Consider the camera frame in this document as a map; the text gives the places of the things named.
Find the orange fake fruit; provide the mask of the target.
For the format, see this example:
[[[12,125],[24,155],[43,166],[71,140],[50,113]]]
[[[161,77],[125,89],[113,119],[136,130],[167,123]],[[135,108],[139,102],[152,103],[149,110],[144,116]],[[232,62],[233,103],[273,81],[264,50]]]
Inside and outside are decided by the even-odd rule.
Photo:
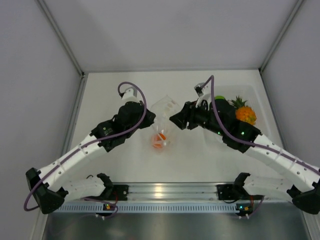
[[[162,149],[166,145],[166,136],[162,133],[157,133],[151,137],[151,145],[155,149]]]

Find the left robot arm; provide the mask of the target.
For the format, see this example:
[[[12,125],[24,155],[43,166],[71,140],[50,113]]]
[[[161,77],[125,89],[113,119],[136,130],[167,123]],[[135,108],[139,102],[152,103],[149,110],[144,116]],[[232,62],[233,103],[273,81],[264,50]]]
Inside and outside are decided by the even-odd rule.
[[[34,198],[37,208],[46,215],[59,209],[64,203],[79,199],[98,202],[108,200],[114,192],[114,184],[104,173],[71,181],[71,175],[91,161],[125,143],[137,130],[150,127],[156,114],[142,102],[129,101],[121,106],[112,119],[99,123],[76,147],[51,164],[26,173],[29,194],[23,208],[32,211],[28,202]]]

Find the clear polka dot zip bag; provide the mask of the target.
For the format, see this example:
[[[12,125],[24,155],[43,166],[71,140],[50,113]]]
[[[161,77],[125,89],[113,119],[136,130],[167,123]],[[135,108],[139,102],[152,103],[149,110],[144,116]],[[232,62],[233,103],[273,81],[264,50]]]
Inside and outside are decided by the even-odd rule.
[[[178,113],[181,109],[179,104],[168,95],[154,103],[149,109],[156,114],[154,124],[147,128],[144,136],[145,144],[154,154],[163,154],[171,151],[176,145],[178,138],[178,127],[169,118]],[[152,146],[153,135],[162,133],[166,137],[165,146],[162,149],[155,149]]]

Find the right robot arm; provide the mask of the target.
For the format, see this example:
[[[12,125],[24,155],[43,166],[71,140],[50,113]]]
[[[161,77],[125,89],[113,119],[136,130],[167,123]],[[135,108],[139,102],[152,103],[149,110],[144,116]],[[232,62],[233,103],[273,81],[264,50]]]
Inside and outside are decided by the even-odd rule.
[[[233,183],[238,198],[271,196],[291,202],[308,214],[320,212],[320,169],[277,146],[253,125],[238,120],[236,109],[227,100],[202,100],[200,104],[187,101],[169,119],[181,130],[202,127],[221,136],[229,148],[260,161],[282,176],[274,179],[242,172]]]

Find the fake pineapple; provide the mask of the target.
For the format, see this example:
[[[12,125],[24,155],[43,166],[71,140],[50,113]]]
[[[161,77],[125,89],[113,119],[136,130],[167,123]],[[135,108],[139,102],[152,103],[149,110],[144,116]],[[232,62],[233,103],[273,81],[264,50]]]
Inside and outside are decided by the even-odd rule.
[[[235,108],[235,116],[238,120],[246,122],[252,126],[256,124],[257,116],[255,111],[247,105],[247,101],[241,96],[236,96],[231,100],[231,105]]]

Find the green fake watermelon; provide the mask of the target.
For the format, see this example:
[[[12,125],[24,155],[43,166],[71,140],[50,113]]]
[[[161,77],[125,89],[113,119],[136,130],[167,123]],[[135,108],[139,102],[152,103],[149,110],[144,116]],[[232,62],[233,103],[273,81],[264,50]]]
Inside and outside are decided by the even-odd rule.
[[[216,96],[214,97],[214,99],[215,99],[215,100],[225,100],[226,98],[225,98],[224,96],[222,96],[222,95],[216,95]]]

